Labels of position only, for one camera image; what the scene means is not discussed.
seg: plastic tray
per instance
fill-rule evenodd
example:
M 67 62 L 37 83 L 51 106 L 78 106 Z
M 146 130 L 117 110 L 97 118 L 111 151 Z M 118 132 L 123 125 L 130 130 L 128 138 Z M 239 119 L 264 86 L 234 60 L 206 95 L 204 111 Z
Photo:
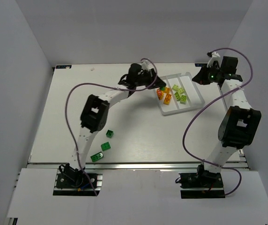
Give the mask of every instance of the plastic tray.
M 164 98 L 159 100 L 157 97 L 157 89 L 154 89 L 154 94 L 156 95 L 156 99 L 159 105 L 159 109 L 163 116 L 172 115 L 176 113 L 184 113 L 195 109 L 200 109 L 204 107 L 205 100 L 203 99 L 199 89 L 192 82 L 192 77 L 190 73 L 183 74 L 173 74 L 160 77 L 164 82 L 166 82 L 166 86 L 170 89 L 174 84 L 178 85 L 185 89 L 184 95 L 187 96 L 186 104 L 181 104 L 180 101 L 176 101 L 174 96 L 174 90 L 171 89 L 170 94 L 172 95 L 172 100 L 169 105 L 163 104 L 164 98 L 166 94 L 164 94 Z

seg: dark green block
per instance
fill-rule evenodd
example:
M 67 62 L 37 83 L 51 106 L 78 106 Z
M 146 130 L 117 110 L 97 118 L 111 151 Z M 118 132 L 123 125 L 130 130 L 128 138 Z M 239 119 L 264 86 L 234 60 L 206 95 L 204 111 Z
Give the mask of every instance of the dark green block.
M 100 151 L 99 153 L 94 154 L 93 156 L 90 156 L 90 158 L 91 158 L 92 162 L 94 163 L 94 162 L 96 162 L 96 161 L 98 161 L 98 160 L 104 158 L 104 155 L 103 155 L 103 153 Z
M 109 137 L 109 138 L 112 138 L 113 131 L 112 130 L 107 130 L 106 136 Z
M 101 144 L 101 148 L 103 151 L 106 151 L 106 150 L 110 149 L 111 146 L 110 146 L 109 142 L 106 142 L 104 144 Z

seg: green block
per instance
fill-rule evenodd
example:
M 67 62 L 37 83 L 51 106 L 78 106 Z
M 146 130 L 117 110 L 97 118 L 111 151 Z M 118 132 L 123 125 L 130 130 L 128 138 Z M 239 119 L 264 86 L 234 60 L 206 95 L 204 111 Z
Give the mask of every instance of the green block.
M 98 161 L 98 160 L 104 158 L 104 155 L 103 155 L 103 153 L 100 151 L 99 153 L 97 153 L 97 154 L 95 154 L 95 155 L 93 155 L 93 156 L 90 156 L 90 158 L 91 158 L 92 162 L 94 163 L 94 162 L 96 162 L 96 161 Z
M 179 101 L 181 99 L 181 97 L 180 97 L 178 92 L 175 92 L 174 95 L 175 95 L 175 98 L 176 98 L 177 101 Z
M 180 103 L 181 103 L 181 104 L 186 104 L 186 99 L 187 99 L 187 96 L 186 96 L 186 95 L 182 95 L 182 96 L 181 96 Z
M 171 89 L 173 89 L 174 91 L 178 91 L 179 86 L 178 86 L 178 85 L 176 85 L 176 84 L 174 84 L 174 85 L 173 85 L 173 87 L 172 87 Z
M 101 144 L 101 148 L 103 151 L 106 151 L 106 150 L 110 149 L 111 146 L 110 146 L 109 142 L 106 142 L 104 144 Z
M 112 130 L 107 130 L 106 136 L 109 137 L 109 138 L 112 138 L 113 131 Z
M 179 92 L 179 94 L 183 94 L 185 92 L 185 89 L 184 88 L 179 88 L 178 92 Z

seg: white wall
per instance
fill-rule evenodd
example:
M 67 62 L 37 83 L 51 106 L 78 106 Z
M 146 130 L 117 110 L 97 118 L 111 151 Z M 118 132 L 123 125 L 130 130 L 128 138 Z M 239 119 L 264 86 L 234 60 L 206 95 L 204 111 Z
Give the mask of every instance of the white wall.
M 0 225 L 30 147 L 51 67 L 14 0 L 0 0 Z
M 51 65 L 207 61 L 252 0 L 17 0 Z
M 241 50 L 253 64 L 254 79 L 245 92 L 252 107 L 261 111 L 262 119 L 245 154 L 251 168 L 259 171 L 268 194 L 268 0 L 252 3 L 230 47 Z M 249 68 L 243 59 L 239 60 L 238 74 L 248 79 Z

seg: wall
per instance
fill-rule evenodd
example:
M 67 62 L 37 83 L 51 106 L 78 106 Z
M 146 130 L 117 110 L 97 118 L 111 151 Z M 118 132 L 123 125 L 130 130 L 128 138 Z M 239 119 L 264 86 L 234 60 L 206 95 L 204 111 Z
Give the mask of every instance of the wall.
M 0 0 L 0 225 L 26 166 L 51 67 L 14 0 Z
M 17 0 L 51 65 L 207 61 L 252 0 Z
M 268 194 L 268 0 L 252 3 L 230 47 L 241 50 L 253 64 L 254 79 L 245 92 L 252 107 L 261 111 L 262 119 L 245 154 L 251 168 L 259 171 Z M 243 59 L 239 60 L 238 74 L 248 79 L 249 68 Z

